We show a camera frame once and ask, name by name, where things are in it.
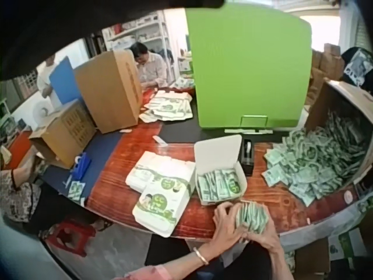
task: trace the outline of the green board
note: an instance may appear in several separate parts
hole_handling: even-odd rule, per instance
[[[311,27],[259,5],[187,9],[199,125],[294,127],[311,71]]]

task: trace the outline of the red chair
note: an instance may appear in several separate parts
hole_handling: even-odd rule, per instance
[[[67,233],[65,229],[68,229],[72,234],[77,233],[80,235],[78,245],[75,248],[66,246],[65,243],[71,241],[71,234]],[[86,243],[90,237],[94,237],[95,235],[96,230],[93,226],[80,225],[72,220],[67,220],[58,225],[54,233],[47,238],[47,242],[67,252],[85,257],[87,256],[87,253],[84,250]]]

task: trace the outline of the blue tape dispenser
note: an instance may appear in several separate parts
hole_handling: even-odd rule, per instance
[[[75,165],[71,171],[74,180],[80,181],[83,178],[91,161],[92,160],[87,156],[86,152],[75,158]]]

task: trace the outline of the blue table surface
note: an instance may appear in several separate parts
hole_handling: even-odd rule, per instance
[[[82,198],[87,198],[90,195],[94,184],[106,164],[106,161],[109,159],[112,151],[122,136],[123,133],[118,131],[106,134],[97,132],[88,143],[85,152],[87,152],[87,155],[91,158],[92,162],[89,164],[85,175],[81,179],[81,182],[86,183],[81,196]],[[67,196],[69,188],[65,188],[63,182],[66,182],[69,176],[70,170],[50,165],[41,176],[41,179],[62,195]]]

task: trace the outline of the silver bracelet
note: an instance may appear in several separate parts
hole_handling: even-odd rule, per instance
[[[203,262],[204,265],[209,265],[209,262],[200,254],[196,247],[193,248],[193,251],[197,254],[197,257]]]

